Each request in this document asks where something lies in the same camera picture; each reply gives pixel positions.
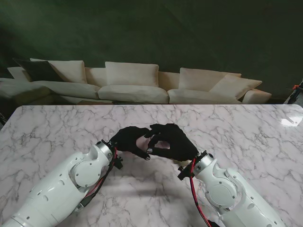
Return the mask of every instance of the sofa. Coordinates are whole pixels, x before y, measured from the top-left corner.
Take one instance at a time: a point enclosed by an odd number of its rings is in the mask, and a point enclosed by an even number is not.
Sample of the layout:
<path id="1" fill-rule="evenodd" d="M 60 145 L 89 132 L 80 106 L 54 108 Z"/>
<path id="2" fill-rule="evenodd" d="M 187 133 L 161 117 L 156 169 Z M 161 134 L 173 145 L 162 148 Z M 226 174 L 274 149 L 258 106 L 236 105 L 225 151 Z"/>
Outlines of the sofa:
<path id="1" fill-rule="evenodd" d="M 62 73 L 64 82 L 32 81 L 29 73 L 22 67 L 11 67 L 8 70 L 14 79 L 0 78 L 0 89 L 2 90 L 0 96 L 15 99 L 18 105 L 47 105 L 59 101 L 72 104 L 80 101 L 126 101 L 153 104 L 263 104 L 271 97 L 270 93 L 254 88 L 262 81 L 254 83 L 252 89 L 246 87 L 245 90 L 238 93 L 240 96 L 225 95 L 225 92 L 232 92 L 235 88 L 228 91 L 225 89 L 226 85 L 218 84 L 223 83 L 222 81 L 226 80 L 226 77 L 238 81 L 237 78 L 240 78 L 241 74 L 185 68 L 181 68 L 180 73 L 161 72 L 158 71 L 158 65 L 116 62 L 106 62 L 105 68 L 87 68 L 84 67 L 83 61 L 80 61 L 81 65 L 77 61 L 78 69 L 83 68 L 83 70 L 73 71 L 68 67 L 62 68 L 64 64 L 56 65 L 57 62 L 62 61 L 49 61 L 51 66 L 58 70 L 59 75 Z M 150 74 L 155 74 L 155 76 L 151 79 Z M 204 74 L 208 77 L 203 76 L 204 79 L 197 82 Z M 216 86 L 217 92 L 211 92 Z"/>

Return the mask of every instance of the red cable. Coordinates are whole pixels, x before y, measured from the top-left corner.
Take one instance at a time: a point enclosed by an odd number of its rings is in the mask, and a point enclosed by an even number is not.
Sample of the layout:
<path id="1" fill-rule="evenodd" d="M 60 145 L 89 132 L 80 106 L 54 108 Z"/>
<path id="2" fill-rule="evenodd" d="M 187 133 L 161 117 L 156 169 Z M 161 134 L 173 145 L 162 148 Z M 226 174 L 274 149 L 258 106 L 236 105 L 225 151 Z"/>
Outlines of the red cable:
<path id="1" fill-rule="evenodd" d="M 118 153 L 117 153 L 118 151 L 117 151 L 117 148 L 115 147 L 115 154 L 114 154 L 114 157 L 115 157 L 115 159 L 117 158 L 117 156 L 118 156 Z M 98 186 L 101 184 L 101 182 L 103 181 L 103 178 L 101 178 L 98 182 L 97 182 L 97 184 L 95 185 L 95 187 L 91 190 L 91 191 L 89 191 L 89 193 L 87 193 L 87 195 L 85 196 L 85 197 L 88 197 L 89 195 L 91 195 L 92 193 L 93 193 L 93 191 L 96 189 L 96 188 L 98 188 Z"/>
<path id="2" fill-rule="evenodd" d="M 191 173 L 191 176 L 189 178 L 190 180 L 190 188 L 191 188 L 191 192 L 193 194 L 193 197 L 194 197 L 194 201 L 195 201 L 195 204 L 196 204 L 196 207 L 201 215 L 201 217 L 203 218 L 204 222 L 206 223 L 206 225 L 208 227 L 212 227 L 207 218 L 205 217 L 204 213 L 202 212 L 201 208 L 199 207 L 199 204 L 198 204 L 198 199 L 197 199 L 197 196 L 196 196 L 196 191 L 195 191 L 195 187 L 194 187 L 194 181 L 193 181 L 193 177 L 192 177 L 192 173 L 194 171 L 194 166 L 195 166 L 195 162 L 196 162 L 196 159 L 194 158 L 193 162 L 192 162 L 192 165 L 191 165 L 191 169 L 190 169 L 190 173 Z"/>

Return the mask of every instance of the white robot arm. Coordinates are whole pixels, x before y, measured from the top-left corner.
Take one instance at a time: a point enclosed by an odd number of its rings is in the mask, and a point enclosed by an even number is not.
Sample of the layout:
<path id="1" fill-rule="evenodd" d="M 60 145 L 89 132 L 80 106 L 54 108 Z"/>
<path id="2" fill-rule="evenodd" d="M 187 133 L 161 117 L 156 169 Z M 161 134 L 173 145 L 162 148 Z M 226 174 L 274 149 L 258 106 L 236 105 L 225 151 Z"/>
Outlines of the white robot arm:
<path id="1" fill-rule="evenodd" d="M 54 227 L 81 210 L 114 153 L 109 143 L 100 141 L 87 154 L 71 155 L 33 187 L 21 209 L 2 227 Z"/>
<path id="2" fill-rule="evenodd" d="M 274 209 L 235 170 L 221 169 L 206 151 L 193 173 L 205 183 L 205 196 L 226 227 L 285 227 Z"/>

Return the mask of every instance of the black glove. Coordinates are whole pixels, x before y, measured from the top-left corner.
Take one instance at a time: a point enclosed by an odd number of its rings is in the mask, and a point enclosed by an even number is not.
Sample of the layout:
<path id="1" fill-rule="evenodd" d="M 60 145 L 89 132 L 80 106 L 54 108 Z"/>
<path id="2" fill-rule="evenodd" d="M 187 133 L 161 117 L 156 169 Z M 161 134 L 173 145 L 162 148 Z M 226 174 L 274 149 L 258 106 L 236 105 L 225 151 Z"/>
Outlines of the black glove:
<path id="1" fill-rule="evenodd" d="M 155 135 L 148 144 L 148 153 L 160 157 L 172 158 L 177 161 L 192 160 L 199 153 L 193 143 L 176 124 L 153 124 L 145 137 Z M 158 141 L 166 141 L 170 144 L 169 149 L 155 148 Z"/>
<path id="2" fill-rule="evenodd" d="M 129 126 L 120 129 L 119 132 L 110 139 L 110 142 L 120 151 L 129 151 L 134 155 L 137 155 L 146 160 L 150 160 L 151 157 L 136 145 L 136 141 L 141 136 L 149 132 L 147 128 L 138 128 L 135 126 Z"/>

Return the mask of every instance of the white marble surface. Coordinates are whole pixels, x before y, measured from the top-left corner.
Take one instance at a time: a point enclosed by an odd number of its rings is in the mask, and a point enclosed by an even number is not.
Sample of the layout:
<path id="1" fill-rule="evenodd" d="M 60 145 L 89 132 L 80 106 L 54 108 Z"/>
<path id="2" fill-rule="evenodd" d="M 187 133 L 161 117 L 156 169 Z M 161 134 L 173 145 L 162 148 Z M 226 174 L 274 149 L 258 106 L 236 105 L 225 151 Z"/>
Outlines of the white marble surface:
<path id="1" fill-rule="evenodd" d="M 78 150 L 119 129 L 178 124 L 202 151 L 235 167 L 292 227 L 303 226 L 303 109 L 297 105 L 24 106 L 0 132 L 0 223 L 39 179 Z M 101 192 L 60 226 L 204 226 L 188 179 L 171 160 L 121 154 Z M 195 180 L 203 211 L 218 220 Z"/>

